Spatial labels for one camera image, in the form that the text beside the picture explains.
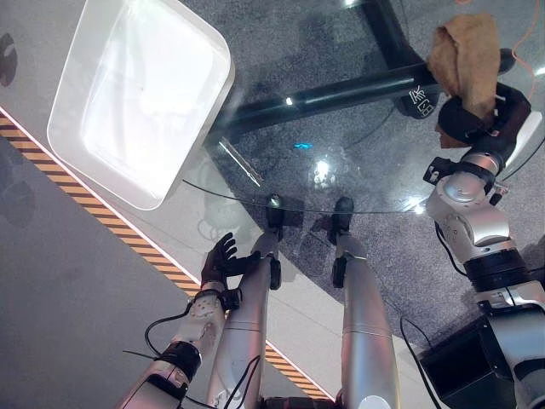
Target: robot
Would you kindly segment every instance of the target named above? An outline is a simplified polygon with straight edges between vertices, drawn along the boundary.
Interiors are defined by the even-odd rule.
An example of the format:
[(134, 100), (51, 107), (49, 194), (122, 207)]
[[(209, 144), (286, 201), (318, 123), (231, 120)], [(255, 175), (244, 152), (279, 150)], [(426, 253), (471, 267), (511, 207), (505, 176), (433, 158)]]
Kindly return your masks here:
[[(476, 292), (487, 318), (483, 347), (498, 377), (513, 380), (519, 409), (545, 407), (545, 291), (532, 281), (496, 208), (506, 188), (496, 180), (519, 154), (542, 120), (516, 89), (498, 84), (495, 122), (486, 127), (452, 98), (439, 124), (471, 148), (459, 162), (436, 158), (424, 181), (435, 188), (427, 201), (438, 236), (450, 249)], [(341, 198), (332, 216), (336, 245), (333, 285), (345, 291), (341, 384), (336, 402), (305, 407), (399, 409), (398, 372), (392, 330), (375, 275), (359, 241), (350, 233), (353, 202)], [(273, 408), (259, 395), (265, 356), (267, 295), (280, 287), (278, 242), (284, 211), (278, 195), (269, 198), (267, 227), (251, 255), (236, 258), (232, 234), (209, 253), (201, 291), (181, 316), (180, 330), (117, 406), (176, 409), (198, 367), (220, 338), (209, 380), (209, 409)], [(242, 275), (237, 289), (226, 278)]]

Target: round glass table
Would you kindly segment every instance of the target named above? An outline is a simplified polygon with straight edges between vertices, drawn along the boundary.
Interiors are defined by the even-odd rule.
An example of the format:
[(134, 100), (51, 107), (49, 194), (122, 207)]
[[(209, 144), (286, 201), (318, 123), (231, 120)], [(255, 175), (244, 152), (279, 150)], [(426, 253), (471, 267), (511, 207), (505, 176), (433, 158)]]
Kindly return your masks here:
[[(502, 50), (499, 81), (525, 94), (532, 76), (512, 48), (531, 25), (534, 2), (229, 0), (210, 9), (186, 5), (226, 39), (236, 79), (206, 142), (184, 166), (185, 183), (252, 205), (271, 193), (288, 210), (330, 212), (350, 196), (357, 213), (422, 212), (432, 186), (422, 176), (433, 158), (458, 160), (435, 131), (447, 101), (426, 68), (437, 26), (456, 14), (495, 17)], [(543, 12), (518, 54), (537, 81), (531, 100), (543, 111)], [(414, 95), (424, 94), (423, 107)], [(500, 178), (539, 148), (541, 126)]]

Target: wire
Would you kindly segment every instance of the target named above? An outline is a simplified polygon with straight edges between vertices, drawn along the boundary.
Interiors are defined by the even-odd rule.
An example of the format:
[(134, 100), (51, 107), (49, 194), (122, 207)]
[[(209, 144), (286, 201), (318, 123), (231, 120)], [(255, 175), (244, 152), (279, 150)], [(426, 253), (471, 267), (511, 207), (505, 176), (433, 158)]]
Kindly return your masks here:
[(539, 270), (545, 270), (545, 266), (538, 267), (538, 268), (533, 268), (532, 270), (528, 270), (528, 274), (535, 273), (536, 271), (539, 271)]
[(401, 316), (401, 320), (407, 321), (409, 324), (411, 324), (412, 326), (414, 326), (414, 327), (415, 327), (415, 328), (416, 328), (416, 329), (417, 329), (417, 330), (426, 338), (427, 345), (429, 345), (429, 348), (430, 348), (430, 349), (433, 349), (433, 345), (432, 345), (432, 343), (430, 342), (429, 338), (427, 337), (426, 332), (424, 332), (420, 326), (418, 326), (417, 324), (415, 324), (414, 322), (412, 322), (412, 321), (409, 320), (408, 318), (405, 318), (403, 315)]
[(360, 136), (359, 139), (357, 139), (354, 142), (349, 143), (348, 145), (346, 145), (343, 148), (348, 149), (349, 147), (354, 147), (354, 146), (358, 145), (360, 142), (362, 142), (364, 139), (367, 139), (370, 136), (372, 136), (375, 132), (377, 132), (390, 119), (390, 117), (392, 116), (394, 111), (395, 111), (395, 106), (390, 108), (390, 111), (388, 111), (388, 114), (382, 119), (381, 122), (379, 122), (379, 124), (375, 128), (373, 128), (372, 130), (370, 130), (366, 134)]
[(255, 362), (255, 366), (254, 366), (254, 369), (252, 370), (252, 373), (250, 375), (250, 379), (248, 380), (248, 383), (246, 383), (246, 389), (244, 390), (244, 395), (243, 395), (243, 399), (241, 401), (241, 404), (244, 403), (244, 399), (246, 398), (246, 393), (248, 392), (248, 387), (250, 386), (250, 382), (251, 382), (251, 377), (254, 375), (254, 371), (257, 367), (257, 365), (259, 364), (259, 360), (261, 359), (261, 355), (257, 355), (255, 358), (253, 358), (250, 362), (248, 362), (248, 365), (246, 366), (246, 369), (244, 370), (244, 373), (242, 374), (242, 377), (240, 378), (240, 380), (238, 381), (237, 385), (235, 386), (235, 389), (232, 390), (232, 393), (231, 395), (229, 396), (229, 399), (227, 399), (227, 402), (224, 406), (224, 409), (227, 409), (229, 407), (229, 404), (231, 403), (232, 401), (232, 398), (235, 397), (235, 394), (237, 393), (238, 389), (240, 388), (240, 385), (242, 385), (242, 382), (244, 382), (245, 378), (246, 378), (246, 375), (248, 375), (248, 371), (250, 370), (250, 365), (252, 365), (253, 362)]
[(532, 34), (534, 31), (534, 28), (536, 28), (537, 24), (537, 17), (539, 15), (539, 8), (540, 8), (540, 0), (536, 0), (536, 7), (534, 8), (534, 15), (531, 19), (531, 25), (528, 27), (528, 30), (526, 31), (525, 35), (522, 36), (522, 38), (513, 46), (511, 49), (511, 54), (513, 58), (525, 68), (525, 70), (531, 75), (532, 81), (531, 81), (531, 89), (530, 93), (528, 94), (528, 101), (531, 100), (531, 97), (534, 95), (534, 91), (536, 91), (536, 74), (534, 74), (534, 70), (532, 69), (531, 65), (528, 64), (525, 60), (517, 56), (517, 48), (528, 39), (528, 37)]
[(534, 152), (532, 153), (532, 155), (528, 155), (528, 158), (526, 158), (526, 160), (519, 166), (517, 167), (516, 170), (514, 170), (513, 172), (511, 172), (509, 174), (509, 176), (506, 176), (505, 178), (503, 178), (503, 181), (506, 181), (507, 179), (509, 179), (511, 176), (513, 176), (515, 173), (517, 173), (519, 170), (521, 170), (524, 166), (526, 166), (526, 164), (528, 162), (530, 162), (530, 159), (532, 159), (534, 157), (534, 155), (536, 154), (536, 152), (542, 147), (543, 143), (545, 142), (545, 139), (543, 139), (541, 141), (541, 143), (537, 146), (537, 148), (534, 150)]
[(151, 349), (155, 353), (156, 356), (159, 356), (160, 353), (159, 353), (159, 351), (157, 351), (157, 349), (153, 346), (152, 342), (150, 341), (150, 331), (156, 325), (163, 324), (164, 322), (168, 322), (168, 321), (178, 320), (178, 319), (180, 319), (182, 317), (185, 317), (186, 315), (189, 314), (189, 310), (191, 309), (192, 305), (193, 305), (193, 303), (190, 302), (190, 303), (187, 304), (186, 311), (184, 311), (183, 313), (178, 314), (178, 315), (173, 315), (173, 316), (167, 317), (167, 318), (162, 318), (161, 320), (154, 321), (146, 328), (146, 331), (144, 332), (144, 339), (146, 340), (146, 345), (149, 347), (149, 349)]
[(511, 291), (509, 290), (509, 287), (505, 287), (505, 289), (508, 291), (508, 294), (511, 297), (511, 302), (513, 303), (513, 306), (517, 305), (517, 303), (514, 301), (513, 294), (511, 294)]
[(131, 355), (136, 355), (136, 356), (141, 356), (142, 358), (148, 358), (149, 360), (154, 360), (155, 358), (150, 356), (150, 355), (146, 355), (146, 354), (141, 354), (140, 352), (135, 352), (135, 351), (128, 351), (126, 349), (123, 350), (123, 352), (125, 354), (131, 354)]
[(435, 234), (437, 234), (437, 239), (439, 240), (439, 243), (441, 243), (441, 245), (445, 248), (446, 250), (446, 254), (449, 256), (449, 259), (450, 259), (450, 263), (452, 264), (452, 267), (461, 275), (463, 275), (464, 277), (467, 277), (468, 275), (465, 274), (457, 265), (456, 265), (456, 262), (454, 261), (454, 257), (452, 256), (452, 253), (450, 252), (449, 250), (449, 247), (446, 245), (446, 243), (443, 241), (443, 232), (441, 232), (441, 228), (439, 227), (439, 224), (437, 222), (435, 222)]
[(246, 388), (244, 388), (244, 393), (242, 395), (242, 400), (238, 404), (238, 406), (235, 409), (240, 409), (240, 407), (244, 404), (244, 400), (246, 399), (246, 394), (248, 393), (248, 389), (250, 388), (250, 383), (252, 382), (252, 377), (254, 376), (254, 372), (257, 369), (257, 366), (259, 365), (260, 356), (257, 357), (258, 360), (255, 362), (254, 367), (252, 368), (252, 372), (250, 372), (250, 377), (248, 378), (248, 382), (246, 383)]
[(431, 398), (431, 400), (432, 400), (433, 404), (435, 405), (435, 407), (437, 409), (441, 409), (441, 405), (439, 404), (439, 402), (437, 402), (437, 399), (435, 398), (435, 395), (433, 394), (433, 391), (432, 391), (429, 383), (427, 382), (426, 375), (424, 374), (424, 371), (422, 370), (422, 365), (421, 365), (420, 361), (418, 360), (418, 358), (416, 358), (415, 351), (410, 346), (409, 341), (407, 341), (407, 336), (405, 335), (405, 331), (404, 331), (404, 328), (403, 328), (403, 321), (404, 320), (409, 322), (404, 317), (401, 317), (399, 319), (399, 329), (401, 330), (401, 335), (403, 336), (405, 344), (407, 345), (407, 348), (409, 349), (409, 352), (412, 355), (412, 359), (415, 360), (416, 367), (418, 368), (418, 372), (420, 372), (420, 376), (422, 377), (422, 381), (424, 382), (424, 386), (426, 387), (426, 391), (429, 394), (429, 397)]

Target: warning tape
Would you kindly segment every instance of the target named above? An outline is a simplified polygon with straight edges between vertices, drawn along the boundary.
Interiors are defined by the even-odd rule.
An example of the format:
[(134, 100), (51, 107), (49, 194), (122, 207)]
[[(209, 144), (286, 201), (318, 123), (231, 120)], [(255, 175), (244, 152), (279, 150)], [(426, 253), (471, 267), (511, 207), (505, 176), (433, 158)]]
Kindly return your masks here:
[[(68, 196), (78, 202), (100, 223), (110, 229), (131, 249), (136, 251), (153, 267), (181, 288), (189, 297), (193, 297), (200, 289), (196, 280), (178, 268), (156, 247), (151, 245), (140, 233), (137, 233), (118, 215), (113, 213), (89, 190), (74, 179), (48, 153), (40, 148), (27, 134), (0, 112), (0, 136), (7, 139), (13, 147), (33, 162), (48, 178), (62, 189)], [(320, 388), (307, 374), (282, 355), (267, 341), (265, 358), (291, 382), (314, 399), (333, 399)]]

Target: orange cable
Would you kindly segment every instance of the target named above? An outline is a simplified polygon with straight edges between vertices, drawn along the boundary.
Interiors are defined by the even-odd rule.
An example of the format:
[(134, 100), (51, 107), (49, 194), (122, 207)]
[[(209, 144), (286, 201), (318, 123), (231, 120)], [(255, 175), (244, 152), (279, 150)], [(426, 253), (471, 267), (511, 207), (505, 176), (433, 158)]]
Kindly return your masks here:
[(539, 8), (540, 8), (540, 2), (539, 0), (536, 0), (536, 7), (534, 9), (534, 16), (532, 17), (531, 26), (526, 31), (525, 35), (522, 36), (522, 38), (513, 46), (513, 49), (511, 50), (511, 54), (513, 55), (513, 58), (521, 65), (523, 66), (526, 71), (531, 75), (532, 81), (531, 81), (531, 89), (530, 93), (528, 94), (528, 101), (531, 100), (531, 97), (534, 95), (534, 91), (536, 91), (536, 74), (534, 74), (534, 70), (531, 67), (530, 64), (528, 64), (525, 60), (518, 57), (516, 54), (517, 48), (528, 39), (528, 37), (531, 35), (531, 33), (534, 31), (534, 28), (536, 28), (537, 24), (537, 17), (539, 15)]

